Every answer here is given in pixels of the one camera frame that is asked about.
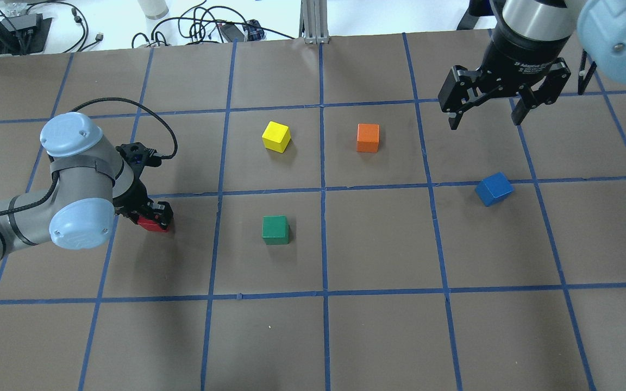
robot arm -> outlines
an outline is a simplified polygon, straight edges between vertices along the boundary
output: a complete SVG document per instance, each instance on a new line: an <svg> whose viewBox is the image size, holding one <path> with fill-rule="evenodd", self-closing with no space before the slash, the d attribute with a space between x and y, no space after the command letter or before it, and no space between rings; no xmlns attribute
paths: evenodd
<svg viewBox="0 0 626 391"><path fill-rule="evenodd" d="M490 3L497 26L482 64L474 71L455 65L439 92L451 129L458 128L465 111L495 97L520 96L511 114L514 124L541 104L554 104L571 76L559 53L576 28L600 69L626 83L626 0Z"/></svg>
<svg viewBox="0 0 626 391"><path fill-rule="evenodd" d="M149 199L139 180L144 166L161 163L154 149L140 143L114 148L81 113L51 119L40 143L51 157L54 185L0 201L0 260L50 240L72 250L97 247L110 237L116 214L147 230L167 230L171 206Z"/></svg>

green cube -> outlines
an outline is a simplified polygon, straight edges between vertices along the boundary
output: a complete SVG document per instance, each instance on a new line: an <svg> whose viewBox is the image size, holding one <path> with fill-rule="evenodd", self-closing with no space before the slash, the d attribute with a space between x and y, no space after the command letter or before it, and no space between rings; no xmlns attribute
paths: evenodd
<svg viewBox="0 0 626 391"><path fill-rule="evenodd" d="M289 225L286 216L264 216L262 238L266 244L289 244Z"/></svg>

blue cube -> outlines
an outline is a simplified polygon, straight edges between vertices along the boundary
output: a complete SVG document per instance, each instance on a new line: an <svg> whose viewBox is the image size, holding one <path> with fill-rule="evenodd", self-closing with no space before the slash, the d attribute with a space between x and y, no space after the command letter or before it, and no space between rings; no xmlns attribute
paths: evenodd
<svg viewBox="0 0 626 391"><path fill-rule="evenodd" d="M475 191L485 207L490 207L513 193L514 187L509 183L504 173L496 173L483 179Z"/></svg>

block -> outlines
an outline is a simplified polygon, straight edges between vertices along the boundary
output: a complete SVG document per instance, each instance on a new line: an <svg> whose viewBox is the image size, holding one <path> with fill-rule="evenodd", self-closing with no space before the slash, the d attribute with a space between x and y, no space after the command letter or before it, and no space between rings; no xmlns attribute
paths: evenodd
<svg viewBox="0 0 626 391"><path fill-rule="evenodd" d="M289 225L286 216L264 216L262 238L268 245L289 244Z"/></svg>
<svg viewBox="0 0 626 391"><path fill-rule="evenodd" d="M291 141L289 127L274 121L270 121L270 123L267 124L262 134L262 142L265 144L265 148L277 151L278 153L284 153L289 141Z"/></svg>
<svg viewBox="0 0 626 391"><path fill-rule="evenodd" d="M509 183L506 175L500 172L483 179L475 191L485 207L490 207L513 193L514 187Z"/></svg>
<svg viewBox="0 0 626 391"><path fill-rule="evenodd" d="M379 124L359 124L357 127L357 152L377 153L380 144Z"/></svg>

orange cube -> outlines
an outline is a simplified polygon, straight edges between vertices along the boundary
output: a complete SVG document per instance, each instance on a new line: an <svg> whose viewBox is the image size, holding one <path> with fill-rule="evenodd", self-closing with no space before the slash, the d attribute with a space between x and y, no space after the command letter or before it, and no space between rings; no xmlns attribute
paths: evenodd
<svg viewBox="0 0 626 391"><path fill-rule="evenodd" d="M379 124L359 124L357 128L357 152L377 153L380 143Z"/></svg>

